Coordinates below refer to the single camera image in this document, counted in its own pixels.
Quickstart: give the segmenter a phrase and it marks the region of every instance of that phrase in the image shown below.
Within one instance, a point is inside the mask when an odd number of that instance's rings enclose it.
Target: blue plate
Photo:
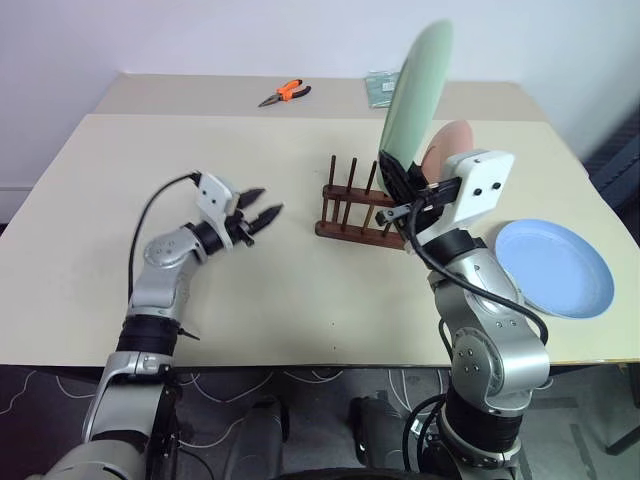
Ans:
[[[600,254],[555,223],[510,223],[498,234],[496,256],[527,303],[545,313],[591,318],[613,301],[613,277]]]

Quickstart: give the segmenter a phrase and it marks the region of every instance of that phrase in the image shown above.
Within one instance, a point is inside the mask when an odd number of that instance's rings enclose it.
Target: black cable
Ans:
[[[447,350],[447,355],[449,355],[449,360],[453,360],[453,350],[451,349],[451,344],[447,339],[447,335],[444,333],[444,319],[440,319],[438,322],[438,333],[440,333],[440,338],[442,339],[442,343],[444,343],[444,348]]]
[[[182,175],[181,177],[174,178],[173,180],[170,180],[169,182],[161,186],[158,190],[156,190],[156,193],[154,193],[153,196],[149,200],[147,200],[147,203],[145,204],[144,209],[142,210],[142,214],[140,215],[140,219],[138,220],[138,224],[136,225],[136,229],[133,233],[131,246],[129,247],[129,266],[127,270],[127,273],[128,273],[127,300],[131,300],[131,294],[133,293],[133,257],[135,255],[136,245],[138,244],[138,237],[140,236],[140,230],[142,230],[142,223],[144,222],[144,219],[147,216],[147,213],[149,212],[151,205],[160,196],[160,194],[164,192],[167,188],[171,187],[172,185],[175,185],[176,183],[180,183],[183,180],[191,179],[197,186],[200,183],[200,176],[201,176],[200,172],[191,172],[186,175]]]
[[[424,449],[424,438],[427,436],[427,431],[429,430],[429,426],[433,423],[433,420],[436,418],[436,415],[444,405],[445,397],[442,395],[442,398],[429,412],[429,416],[422,424],[422,428],[420,428],[420,434],[418,435],[418,444],[416,445],[416,456],[418,458],[418,471],[422,472],[425,469],[425,465],[422,463],[422,450]]]
[[[420,402],[407,417],[407,421],[404,424],[404,430],[402,432],[402,461],[404,462],[404,469],[407,472],[411,471],[411,462],[409,461],[409,433],[411,432],[411,426],[413,425],[413,422],[415,422],[416,418],[418,418],[418,414],[422,410],[427,408],[432,403],[439,402],[443,399],[444,394],[434,395],[433,397],[427,398],[426,400]]]
[[[544,321],[542,321],[542,319],[538,315],[520,304],[512,302],[511,300],[501,297],[500,295],[496,295],[495,293],[491,293],[487,290],[476,287],[466,280],[454,275],[453,273],[449,272],[449,270],[447,270],[442,264],[440,264],[440,262],[429,255],[424,250],[424,248],[422,248],[422,245],[420,245],[420,242],[418,241],[418,235],[416,233],[416,220],[418,218],[418,213],[422,211],[426,204],[426,200],[422,197],[419,197],[411,206],[411,210],[409,212],[409,220],[407,223],[409,228],[409,241],[411,242],[411,246],[415,250],[416,254],[427,265],[427,268],[435,270],[447,280],[458,285],[460,288],[464,288],[465,290],[468,290],[475,295],[486,298],[487,300],[498,303],[504,307],[510,308],[511,310],[515,310],[516,312],[521,313],[525,317],[531,319],[531,321],[535,323],[540,330],[540,340],[542,341],[543,345],[546,345],[547,340],[549,339],[549,331],[547,330],[547,326],[545,325]]]
[[[190,457],[195,458],[198,462],[200,462],[200,464],[202,464],[204,468],[207,469],[207,473],[209,473],[209,477],[211,478],[211,480],[215,480],[215,477],[213,476],[213,470],[211,470],[211,467],[209,466],[209,464],[205,462],[200,455],[190,452],[189,450],[185,450],[184,448],[179,448],[178,451],[180,453],[184,453],[185,455],[189,455]]]

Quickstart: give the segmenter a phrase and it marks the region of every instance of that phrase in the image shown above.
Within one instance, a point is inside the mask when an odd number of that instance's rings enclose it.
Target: table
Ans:
[[[353,156],[364,164],[354,184],[366,182],[383,119],[286,113],[87,115],[0,238],[0,363],[104,365],[126,311],[127,251],[140,209],[164,181],[200,169],[238,188],[264,186],[260,205],[285,209],[253,248],[217,254],[198,272],[184,326],[202,340],[179,339],[177,366],[448,365],[427,272],[415,257],[314,235],[330,155],[338,157],[336,182],[346,181]],[[633,239],[544,119],[476,118],[476,145],[511,151],[516,163],[498,208],[472,233],[491,246],[506,222],[550,220],[588,240],[614,275],[615,300],[600,317],[543,315],[552,362],[637,361]],[[185,185],[161,197],[141,248],[197,219],[194,195]]]

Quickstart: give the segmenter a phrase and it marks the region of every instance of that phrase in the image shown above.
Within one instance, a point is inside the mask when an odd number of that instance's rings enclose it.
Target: orange pliers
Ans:
[[[306,95],[311,91],[311,87],[307,85],[302,90],[297,90],[294,92],[293,89],[299,87],[301,84],[302,84],[302,80],[300,79],[291,80],[289,83],[287,83],[283,87],[280,87],[278,90],[276,90],[275,94],[267,98],[264,102],[258,105],[258,107],[273,105],[274,103],[277,103],[281,100],[283,102],[288,102],[292,98],[303,97],[304,95]]]

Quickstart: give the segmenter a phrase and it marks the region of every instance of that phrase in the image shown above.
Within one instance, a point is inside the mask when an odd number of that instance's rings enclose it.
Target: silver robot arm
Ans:
[[[467,230],[495,208],[513,161],[513,155],[497,151],[454,155],[444,164],[446,180],[427,185],[417,166],[405,172],[393,157],[380,154],[385,187],[398,206],[376,219],[379,224],[395,222],[412,240],[407,250],[427,254],[423,260],[432,269],[429,284],[451,335],[452,386],[437,422],[443,450],[456,464],[456,474],[465,479],[485,478],[479,475],[482,469],[504,468],[508,478],[514,475],[522,415],[533,390],[549,374],[544,325],[541,339],[522,312],[454,281],[463,280],[516,307],[523,303],[513,279],[484,242]],[[446,468],[430,473],[453,474]]]
[[[252,236],[282,208],[271,207],[247,222],[241,209],[263,189],[240,194],[213,175],[194,176],[203,221],[161,235],[144,249],[144,267],[116,351],[107,360],[85,417],[84,443],[65,455],[45,480],[148,478],[154,462],[177,446],[173,351],[178,335],[193,337],[181,326],[191,278],[216,251],[231,250],[239,241],[253,245]]]

